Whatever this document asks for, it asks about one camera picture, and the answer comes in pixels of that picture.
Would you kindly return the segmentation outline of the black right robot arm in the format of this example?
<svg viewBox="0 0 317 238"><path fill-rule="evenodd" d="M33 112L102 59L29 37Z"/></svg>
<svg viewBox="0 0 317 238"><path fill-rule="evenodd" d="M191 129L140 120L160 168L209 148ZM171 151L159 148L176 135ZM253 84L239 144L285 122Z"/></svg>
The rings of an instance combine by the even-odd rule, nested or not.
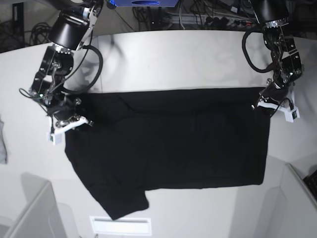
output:
<svg viewBox="0 0 317 238"><path fill-rule="evenodd" d="M82 103L78 95L88 92L102 71L104 61L101 52L85 42L93 35L104 1L83 0L75 3L71 0L52 0L50 3L60 11L48 36L52 45L47 47L29 90L20 88L19 92L40 105L51 118L49 134L57 135L84 124L92 125L92 121L80 115L76 108ZM99 67L87 86L70 90L64 84L75 72L73 55L79 50L93 51L98 56Z"/></svg>

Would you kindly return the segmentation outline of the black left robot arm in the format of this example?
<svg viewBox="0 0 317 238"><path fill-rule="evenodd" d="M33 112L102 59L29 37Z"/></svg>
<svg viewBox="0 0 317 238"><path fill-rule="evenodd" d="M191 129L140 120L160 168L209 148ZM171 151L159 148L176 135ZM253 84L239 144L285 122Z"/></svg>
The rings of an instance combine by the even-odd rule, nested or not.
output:
<svg viewBox="0 0 317 238"><path fill-rule="evenodd" d="M242 51L254 71L273 73L253 108L271 109L272 116L281 111L286 121L294 122L300 117L299 109L295 105L294 85L302 76L303 65L293 36L283 32L284 26L288 24L289 11L283 0L253 0L251 6L257 19L256 26L263 35L266 48L270 50L272 62L265 69L260 69L252 63L246 49L246 41L254 30L245 32Z"/></svg>

